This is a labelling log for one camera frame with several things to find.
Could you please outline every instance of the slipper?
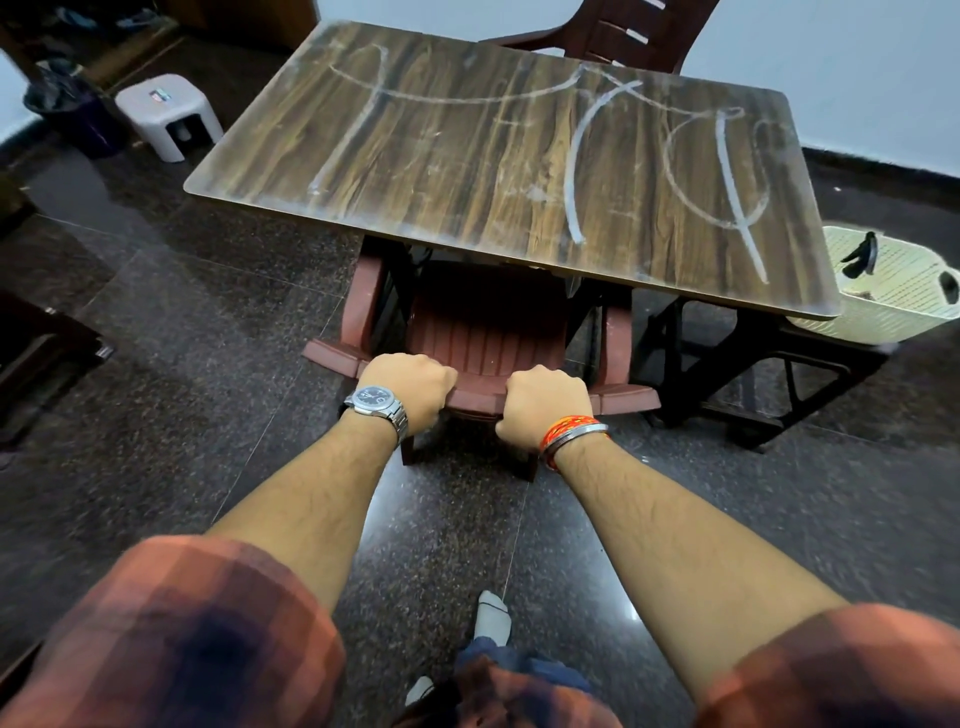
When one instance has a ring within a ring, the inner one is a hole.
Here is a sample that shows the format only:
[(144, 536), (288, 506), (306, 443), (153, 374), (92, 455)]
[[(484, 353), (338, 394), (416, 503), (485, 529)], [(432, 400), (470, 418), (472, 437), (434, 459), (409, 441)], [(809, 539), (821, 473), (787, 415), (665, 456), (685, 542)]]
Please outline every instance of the slipper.
[(510, 612), (503, 600), (488, 590), (480, 594), (477, 604), (477, 622), (473, 628), (473, 638), (489, 637), (498, 647), (504, 647), (510, 639), (512, 625)]
[(433, 680), (431, 680), (426, 675), (420, 677), (420, 679), (414, 683), (414, 687), (410, 689), (407, 693), (406, 702), (403, 703), (404, 706), (413, 705), (422, 697), (426, 697), (429, 693), (433, 691)]

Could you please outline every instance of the jeans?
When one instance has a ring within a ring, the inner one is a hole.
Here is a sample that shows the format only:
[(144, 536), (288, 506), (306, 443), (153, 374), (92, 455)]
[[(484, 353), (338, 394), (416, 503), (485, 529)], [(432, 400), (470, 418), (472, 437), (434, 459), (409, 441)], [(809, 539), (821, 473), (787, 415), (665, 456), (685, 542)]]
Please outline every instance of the jeans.
[(478, 637), (468, 644), (467, 648), (457, 655), (456, 662), (453, 664), (454, 670), (459, 670), (480, 655), (486, 655), (498, 667), (510, 672), (533, 675), (561, 688), (574, 688), (587, 694), (592, 693), (587, 678), (572, 667), (567, 667), (563, 663), (541, 660), (531, 655), (521, 655), (512, 647), (498, 647), (489, 637)]

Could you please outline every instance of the white wall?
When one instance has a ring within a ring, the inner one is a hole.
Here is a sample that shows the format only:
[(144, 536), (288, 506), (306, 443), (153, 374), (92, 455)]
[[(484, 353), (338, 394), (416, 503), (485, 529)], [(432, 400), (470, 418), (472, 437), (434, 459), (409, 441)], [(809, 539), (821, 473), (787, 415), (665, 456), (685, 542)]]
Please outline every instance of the white wall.
[(10, 138), (36, 115), (23, 108), (27, 79), (7, 54), (0, 52), (0, 141)]
[[(323, 19), (464, 40), (553, 28), (580, 6), (316, 1)], [(720, 0), (684, 75), (783, 91), (806, 146), (960, 177), (958, 25), (960, 0)]]

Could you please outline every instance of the wrist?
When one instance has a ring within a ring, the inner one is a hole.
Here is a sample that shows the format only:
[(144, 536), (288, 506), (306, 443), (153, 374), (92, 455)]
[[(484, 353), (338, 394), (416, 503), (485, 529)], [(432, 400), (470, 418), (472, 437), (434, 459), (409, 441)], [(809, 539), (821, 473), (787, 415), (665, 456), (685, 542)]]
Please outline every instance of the wrist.
[(592, 450), (604, 447), (602, 443), (610, 442), (612, 440), (607, 437), (605, 432), (591, 432), (561, 445), (553, 455), (553, 462), (557, 465), (557, 470), (561, 474), (565, 474), (574, 462), (589, 457)]
[(349, 408), (340, 418), (338, 426), (356, 432), (376, 447), (393, 451), (397, 446), (396, 428), (383, 417), (361, 415)]

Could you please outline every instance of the white plastic stool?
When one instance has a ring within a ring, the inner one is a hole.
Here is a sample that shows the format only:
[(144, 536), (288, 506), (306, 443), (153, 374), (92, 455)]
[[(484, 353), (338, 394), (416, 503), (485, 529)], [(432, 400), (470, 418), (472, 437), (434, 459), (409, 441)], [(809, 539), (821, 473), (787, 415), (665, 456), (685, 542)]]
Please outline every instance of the white plastic stool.
[[(204, 93), (182, 76), (173, 73), (124, 88), (117, 94), (116, 104), (163, 161), (183, 161), (183, 152), (170, 135), (168, 127), (177, 125), (187, 116), (200, 115), (214, 144), (224, 135), (223, 127)], [(177, 129), (181, 139), (184, 134), (189, 138), (185, 127), (177, 125)]]

